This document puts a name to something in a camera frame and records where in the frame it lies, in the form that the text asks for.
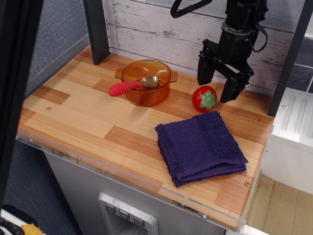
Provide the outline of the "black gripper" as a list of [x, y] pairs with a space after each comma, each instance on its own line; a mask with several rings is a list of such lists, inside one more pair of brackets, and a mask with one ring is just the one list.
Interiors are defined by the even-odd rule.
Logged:
[[249, 86], [249, 79], [254, 75], [247, 59], [254, 51], [254, 44], [259, 34], [257, 27], [236, 30], [228, 24], [222, 24], [222, 34], [218, 43], [204, 40], [200, 51], [197, 81], [205, 85], [212, 81], [215, 71], [227, 80], [220, 98], [220, 103], [235, 100], [241, 91]]

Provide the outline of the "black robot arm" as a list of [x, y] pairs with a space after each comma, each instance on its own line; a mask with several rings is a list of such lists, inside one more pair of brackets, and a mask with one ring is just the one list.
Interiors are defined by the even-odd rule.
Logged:
[[219, 42], [203, 41], [198, 63], [198, 84], [210, 83], [215, 71], [222, 74], [226, 83], [221, 103], [235, 100], [241, 91], [249, 87], [249, 79], [254, 72], [247, 60], [255, 50], [258, 33], [266, 34], [259, 22], [265, 19], [267, 11], [265, 0], [229, 0]]

